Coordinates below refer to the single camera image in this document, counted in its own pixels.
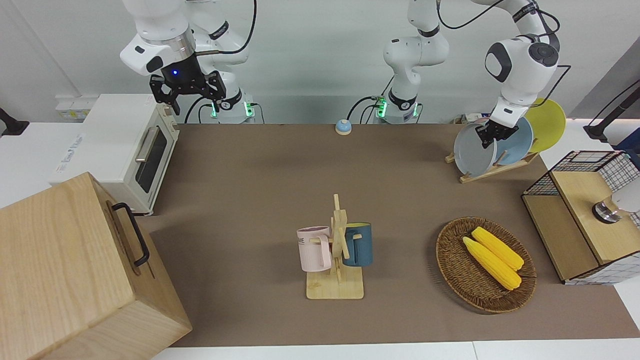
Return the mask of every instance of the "wooden crate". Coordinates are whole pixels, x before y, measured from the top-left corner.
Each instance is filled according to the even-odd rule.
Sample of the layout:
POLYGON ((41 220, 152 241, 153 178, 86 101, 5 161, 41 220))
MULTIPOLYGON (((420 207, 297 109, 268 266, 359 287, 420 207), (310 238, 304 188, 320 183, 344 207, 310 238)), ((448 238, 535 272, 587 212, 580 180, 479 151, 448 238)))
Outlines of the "wooden crate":
POLYGON ((640 251, 640 231, 630 218, 597 220, 591 208, 611 195, 598 172, 550 174, 559 195, 524 195, 560 280, 593 275, 640 251))
POLYGON ((85 173, 0 209, 1 359, 150 359, 191 330, 144 229, 134 264, 142 241, 114 204, 85 173))

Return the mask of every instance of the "label sticker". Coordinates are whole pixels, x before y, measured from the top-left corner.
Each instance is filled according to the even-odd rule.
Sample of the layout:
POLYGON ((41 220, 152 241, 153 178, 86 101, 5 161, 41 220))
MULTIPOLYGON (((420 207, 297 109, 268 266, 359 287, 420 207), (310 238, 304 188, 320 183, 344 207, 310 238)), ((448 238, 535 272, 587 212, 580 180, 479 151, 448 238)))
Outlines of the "label sticker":
POLYGON ((85 136, 86 134, 84 133, 76 135, 76 139, 71 143, 71 145, 69 145, 69 148, 67 148, 65 155, 62 157, 62 160, 60 160, 58 167, 56 167, 57 173, 62 173, 67 169, 69 163, 71 162, 71 159, 73 159, 74 155, 76 154, 77 148, 80 146, 85 136))

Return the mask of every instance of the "wicker basket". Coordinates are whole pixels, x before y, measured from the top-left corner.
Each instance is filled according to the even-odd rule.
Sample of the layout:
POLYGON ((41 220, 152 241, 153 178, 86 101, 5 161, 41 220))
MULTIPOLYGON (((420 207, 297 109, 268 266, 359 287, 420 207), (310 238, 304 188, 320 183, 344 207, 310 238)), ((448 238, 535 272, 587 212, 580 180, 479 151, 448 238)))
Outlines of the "wicker basket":
POLYGON ((536 288, 536 269, 527 250, 502 226, 478 217, 459 218, 448 223, 436 242, 438 267, 447 284, 464 301, 489 313, 507 313, 523 307, 536 288), (468 252, 463 236, 482 226, 496 235, 524 259, 518 270, 520 287, 513 291, 503 288, 468 252))

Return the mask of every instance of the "brown tabletop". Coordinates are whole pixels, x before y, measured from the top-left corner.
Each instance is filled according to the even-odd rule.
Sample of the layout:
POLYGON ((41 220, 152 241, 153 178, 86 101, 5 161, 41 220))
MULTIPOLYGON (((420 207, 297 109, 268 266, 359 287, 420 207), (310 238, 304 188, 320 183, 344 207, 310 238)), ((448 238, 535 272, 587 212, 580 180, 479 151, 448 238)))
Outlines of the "brown tabletop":
POLYGON ((193 323, 180 347, 629 338, 640 334, 611 286, 565 286, 520 194, 540 160, 460 184, 444 157, 459 126, 181 128, 152 233, 193 323), (362 300, 307 300, 296 230, 329 225, 334 193, 372 223, 362 300), (525 245, 538 286, 522 309, 480 315, 443 283, 434 244, 449 221, 496 221, 525 245))

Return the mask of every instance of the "corn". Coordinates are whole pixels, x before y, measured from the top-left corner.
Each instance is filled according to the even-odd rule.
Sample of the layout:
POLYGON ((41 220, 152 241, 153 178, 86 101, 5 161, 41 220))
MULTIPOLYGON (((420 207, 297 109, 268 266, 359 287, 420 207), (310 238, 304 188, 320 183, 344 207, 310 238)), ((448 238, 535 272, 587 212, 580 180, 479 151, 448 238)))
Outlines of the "corn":
POLYGON ((498 280, 500 285, 505 289, 513 290, 520 286, 522 278, 520 278, 512 268, 489 251, 489 249, 466 236, 462 238, 462 241, 465 242, 469 253, 494 279, 498 280))
POLYGON ((488 232, 485 228, 478 226, 476 230, 471 232, 471 235, 474 236, 477 242, 484 245, 484 247, 489 249, 513 270, 518 271, 522 268, 522 265, 524 265, 524 260, 520 255, 516 254, 507 244, 496 238, 495 235, 488 232))

